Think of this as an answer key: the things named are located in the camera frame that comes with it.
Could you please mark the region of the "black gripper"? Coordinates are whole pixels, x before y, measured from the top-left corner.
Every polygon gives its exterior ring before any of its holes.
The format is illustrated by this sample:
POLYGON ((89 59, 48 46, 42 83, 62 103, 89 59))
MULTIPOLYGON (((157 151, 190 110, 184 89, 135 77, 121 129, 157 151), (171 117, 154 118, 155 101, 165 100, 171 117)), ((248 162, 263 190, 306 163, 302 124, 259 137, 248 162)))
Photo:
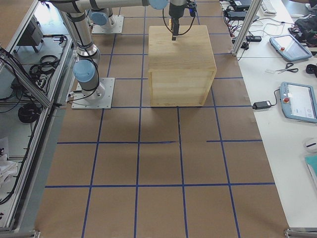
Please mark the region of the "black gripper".
POLYGON ((184 16, 185 9, 189 10, 190 16, 196 16, 197 5, 191 0, 171 0, 169 2, 169 16, 171 17, 172 40, 175 41, 179 34, 179 18, 184 16))

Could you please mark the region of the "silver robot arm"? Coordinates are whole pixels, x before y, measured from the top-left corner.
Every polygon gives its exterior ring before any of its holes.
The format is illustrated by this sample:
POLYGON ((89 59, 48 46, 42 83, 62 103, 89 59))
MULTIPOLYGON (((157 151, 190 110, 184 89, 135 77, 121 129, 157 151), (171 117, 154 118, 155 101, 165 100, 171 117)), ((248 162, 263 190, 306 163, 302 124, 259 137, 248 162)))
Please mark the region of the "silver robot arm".
POLYGON ((94 24, 104 29, 113 28, 117 23, 112 8, 91 9, 88 16, 94 24))
POLYGON ((86 11, 104 14, 102 20, 108 21, 112 16, 114 7, 151 6, 156 10, 164 10, 169 5, 171 19, 172 40, 175 41, 179 33, 179 19, 183 17, 185 9, 188 9, 191 17, 196 17, 197 5, 190 0, 51 0, 59 11, 66 14, 68 30, 74 34, 72 37, 77 43, 77 53, 81 59, 89 59, 90 64, 98 70, 95 55, 99 55, 98 47, 93 43, 92 35, 87 22, 86 11))

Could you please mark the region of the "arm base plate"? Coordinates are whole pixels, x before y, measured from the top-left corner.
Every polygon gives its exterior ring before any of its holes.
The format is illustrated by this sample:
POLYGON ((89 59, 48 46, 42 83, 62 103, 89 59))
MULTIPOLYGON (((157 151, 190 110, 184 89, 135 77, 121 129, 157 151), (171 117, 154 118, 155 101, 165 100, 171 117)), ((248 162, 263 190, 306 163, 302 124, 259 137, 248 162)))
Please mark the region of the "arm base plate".
POLYGON ((93 21, 93 35, 121 34, 124 22, 123 15, 112 15, 107 17, 105 14, 97 14, 91 17, 93 21))
POLYGON ((74 95, 71 108, 74 110, 96 110, 96 109, 111 109, 115 78, 101 77, 100 84, 96 91, 82 91, 79 83, 76 90, 81 91, 74 95))

